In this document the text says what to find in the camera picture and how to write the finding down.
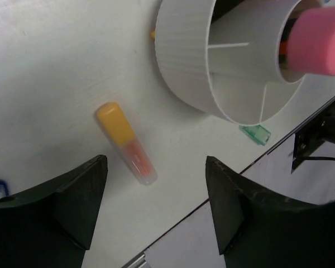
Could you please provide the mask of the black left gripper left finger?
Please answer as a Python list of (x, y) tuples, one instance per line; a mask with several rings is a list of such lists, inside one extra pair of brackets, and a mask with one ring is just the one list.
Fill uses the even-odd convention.
[(0, 267), (81, 267), (108, 173), (98, 155), (35, 187), (0, 199)]

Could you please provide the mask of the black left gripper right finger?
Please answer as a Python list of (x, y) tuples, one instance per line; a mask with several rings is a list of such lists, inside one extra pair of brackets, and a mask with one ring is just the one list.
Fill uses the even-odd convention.
[(227, 267), (335, 267), (335, 201), (276, 193), (213, 156), (205, 178), (218, 250)]

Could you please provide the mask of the pink capped highlighter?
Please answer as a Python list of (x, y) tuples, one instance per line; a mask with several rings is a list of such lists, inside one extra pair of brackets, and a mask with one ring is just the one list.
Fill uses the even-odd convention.
[(287, 43), (291, 69), (335, 76), (335, 7), (312, 8), (294, 23)]

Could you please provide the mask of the grey highlighter orange cap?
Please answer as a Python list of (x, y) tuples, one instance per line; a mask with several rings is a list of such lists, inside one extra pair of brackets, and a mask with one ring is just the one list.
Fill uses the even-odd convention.
[(288, 42), (283, 41), (279, 46), (279, 56), (286, 57), (288, 54)]

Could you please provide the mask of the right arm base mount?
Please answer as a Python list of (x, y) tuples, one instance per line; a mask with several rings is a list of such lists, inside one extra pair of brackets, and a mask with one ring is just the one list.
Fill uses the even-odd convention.
[(295, 171), (304, 161), (315, 161), (317, 157), (312, 153), (325, 142), (335, 144), (335, 100), (296, 131), (291, 170)]

